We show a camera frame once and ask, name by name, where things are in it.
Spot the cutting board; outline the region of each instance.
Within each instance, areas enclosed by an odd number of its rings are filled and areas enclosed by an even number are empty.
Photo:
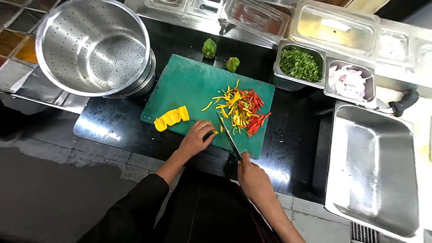
[[[257,92],[258,96],[265,102],[265,105],[258,113],[267,114],[270,111],[273,100],[274,85],[231,73],[189,58],[172,55],[140,118],[144,122],[153,124],[156,118],[159,118],[167,111],[180,106],[186,106],[191,120],[211,121],[216,130],[220,131],[220,124],[215,113],[215,111],[220,111],[220,109],[216,110],[216,105],[212,104],[207,110],[203,112],[201,110],[210,101],[216,101],[212,99],[213,97],[223,96],[223,93],[218,93],[218,91],[226,91],[228,85],[231,89],[234,88],[237,79],[240,80],[238,89],[254,89]],[[223,99],[220,99],[218,104],[224,104]],[[244,132],[241,134],[236,132],[235,135],[232,135],[231,131],[232,138],[240,153],[247,151],[251,158],[259,158],[266,132],[267,120],[251,138]],[[224,123],[228,129],[232,127],[228,118],[224,119]],[[186,135],[193,124],[193,121],[181,121],[173,126],[168,126],[168,130]],[[232,151],[226,136],[222,133],[215,136],[212,144]]]

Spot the person's right hand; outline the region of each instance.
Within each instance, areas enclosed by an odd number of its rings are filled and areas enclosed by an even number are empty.
[[[215,130],[215,127],[212,126],[211,122],[196,121],[183,138],[177,151],[185,156],[186,160],[203,151],[207,146],[209,146],[215,137],[214,134],[211,134],[205,141],[203,141],[203,137],[211,130]]]
[[[237,167],[238,182],[253,204],[261,210],[273,203],[279,203],[265,171],[251,162],[247,152],[241,154],[241,160]]]

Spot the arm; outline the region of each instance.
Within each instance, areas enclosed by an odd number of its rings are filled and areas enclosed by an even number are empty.
[[[284,243],[305,243],[276,198],[269,176],[250,161],[248,153],[243,152],[241,160],[237,168],[238,182],[246,196]]]
[[[214,134],[205,141],[203,137],[213,129],[211,122],[197,121],[168,161],[155,174],[146,176],[127,196],[116,202],[79,242],[133,243],[150,240],[149,234],[169,192],[169,185],[182,166],[212,142]]]

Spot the black sleeve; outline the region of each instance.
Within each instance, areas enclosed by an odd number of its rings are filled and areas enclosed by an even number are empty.
[[[162,177],[148,175],[116,202],[78,242],[134,243],[150,239],[149,234],[168,192],[169,186]]]

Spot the utensil handle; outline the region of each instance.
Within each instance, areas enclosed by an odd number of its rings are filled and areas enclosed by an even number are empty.
[[[394,110],[394,116],[400,117],[403,114],[403,111],[417,102],[419,100],[419,92],[415,90],[410,90],[406,92],[400,101],[392,101],[389,102],[389,106]]]

